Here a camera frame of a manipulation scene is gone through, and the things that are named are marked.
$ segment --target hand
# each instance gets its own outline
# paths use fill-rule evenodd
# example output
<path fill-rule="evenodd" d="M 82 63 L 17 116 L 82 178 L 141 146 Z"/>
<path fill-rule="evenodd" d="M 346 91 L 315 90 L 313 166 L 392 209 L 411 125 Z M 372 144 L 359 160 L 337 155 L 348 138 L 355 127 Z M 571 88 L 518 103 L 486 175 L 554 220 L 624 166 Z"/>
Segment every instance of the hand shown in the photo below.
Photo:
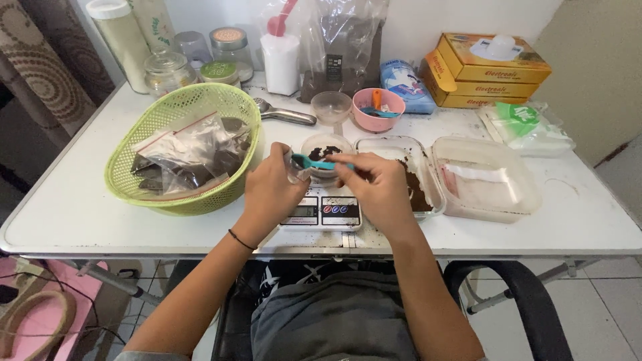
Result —
<path fill-rule="evenodd" d="M 237 223 L 235 232 L 238 230 L 246 233 L 241 228 L 249 228 L 263 237 L 267 236 L 306 195 L 310 186 L 309 179 L 297 184 L 288 180 L 283 155 L 289 150 L 289 146 L 283 143 L 272 143 L 270 156 L 263 159 L 253 172 L 248 172 L 245 180 L 245 208 L 239 219 L 239 223 L 243 225 Z M 253 240 L 257 237 L 256 234 L 248 234 L 246 239 Z"/>
<path fill-rule="evenodd" d="M 351 163 L 357 172 L 367 172 L 369 182 L 344 164 L 337 164 L 337 186 L 344 184 L 359 200 L 366 217 L 390 239 L 396 231 L 417 225 L 410 207 L 406 171 L 395 160 L 381 158 L 373 153 L 333 154 L 326 159 L 332 162 Z"/>

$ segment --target white folding table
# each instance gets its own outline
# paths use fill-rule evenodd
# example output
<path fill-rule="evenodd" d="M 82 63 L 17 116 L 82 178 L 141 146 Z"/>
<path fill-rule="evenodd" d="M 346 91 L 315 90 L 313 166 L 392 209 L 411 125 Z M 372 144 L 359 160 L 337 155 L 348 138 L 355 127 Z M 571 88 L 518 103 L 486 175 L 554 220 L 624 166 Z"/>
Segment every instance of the white folding table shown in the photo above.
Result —
<path fill-rule="evenodd" d="M 275 107 L 310 113 L 295 97 L 267 93 L 263 73 L 244 87 Z M 32 258 L 203 258 L 243 211 L 243 197 L 212 213 L 179 217 L 126 204 L 105 186 L 110 154 L 145 109 L 151 96 L 124 84 L 56 158 L 0 229 L 0 248 Z M 298 149 L 301 142 L 331 127 L 305 127 L 263 121 L 255 157 L 280 141 Z M 371 136 L 350 120 L 349 141 Z M 442 136 L 490 139 L 473 110 L 439 109 L 432 116 L 404 115 L 386 134 L 411 136 L 426 148 Z M 524 158 L 542 193 L 542 207 L 514 224 L 436 216 L 421 223 L 437 258 L 579 260 L 642 254 L 642 232 L 622 205 L 580 158 Z M 385 237 L 368 222 L 355 233 L 274 231 L 255 251 L 257 258 L 389 258 Z M 561 277 L 564 265 L 546 275 Z"/>

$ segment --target patterned curtain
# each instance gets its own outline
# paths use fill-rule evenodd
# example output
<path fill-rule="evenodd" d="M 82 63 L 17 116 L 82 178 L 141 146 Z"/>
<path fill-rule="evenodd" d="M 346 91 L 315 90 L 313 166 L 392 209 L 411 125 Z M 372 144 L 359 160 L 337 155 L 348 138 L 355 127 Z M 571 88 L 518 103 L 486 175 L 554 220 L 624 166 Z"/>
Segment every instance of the patterned curtain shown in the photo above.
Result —
<path fill-rule="evenodd" d="M 69 0 L 0 0 L 0 80 L 60 148 L 114 90 Z"/>

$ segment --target gray shirt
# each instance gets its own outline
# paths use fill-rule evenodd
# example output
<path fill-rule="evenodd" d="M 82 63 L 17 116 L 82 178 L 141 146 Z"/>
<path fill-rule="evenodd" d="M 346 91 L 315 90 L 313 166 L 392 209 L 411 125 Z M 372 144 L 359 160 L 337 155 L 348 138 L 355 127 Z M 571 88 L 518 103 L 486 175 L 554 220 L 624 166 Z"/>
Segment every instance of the gray shirt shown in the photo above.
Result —
<path fill-rule="evenodd" d="M 341 272 L 276 290 L 252 314 L 255 361 L 418 360 L 396 276 Z M 126 352 L 116 361 L 185 361 Z"/>

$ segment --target red measuring scoop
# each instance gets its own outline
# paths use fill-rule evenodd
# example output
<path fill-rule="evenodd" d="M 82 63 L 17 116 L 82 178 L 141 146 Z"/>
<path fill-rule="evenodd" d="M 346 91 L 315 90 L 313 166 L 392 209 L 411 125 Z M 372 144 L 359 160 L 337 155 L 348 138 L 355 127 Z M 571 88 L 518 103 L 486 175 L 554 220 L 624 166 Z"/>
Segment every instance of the red measuring scoop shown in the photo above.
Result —
<path fill-rule="evenodd" d="M 273 16 L 268 20 L 268 33 L 276 36 L 282 37 L 285 34 L 285 20 L 288 18 L 288 15 L 297 4 L 297 0 L 287 0 L 283 9 L 278 16 Z"/>

